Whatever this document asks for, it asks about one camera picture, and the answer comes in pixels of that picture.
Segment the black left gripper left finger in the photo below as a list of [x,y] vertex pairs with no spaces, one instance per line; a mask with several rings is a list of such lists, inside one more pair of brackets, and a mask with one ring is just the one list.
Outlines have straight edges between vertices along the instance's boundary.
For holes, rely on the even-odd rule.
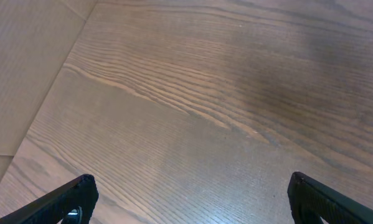
[[83,174],[0,218],[0,224],[88,224],[97,201],[94,176]]

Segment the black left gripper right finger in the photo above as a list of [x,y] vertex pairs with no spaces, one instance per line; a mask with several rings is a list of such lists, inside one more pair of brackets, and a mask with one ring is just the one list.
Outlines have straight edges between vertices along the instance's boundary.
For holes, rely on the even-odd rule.
[[373,224],[372,209],[302,172],[292,173],[287,194],[297,224]]

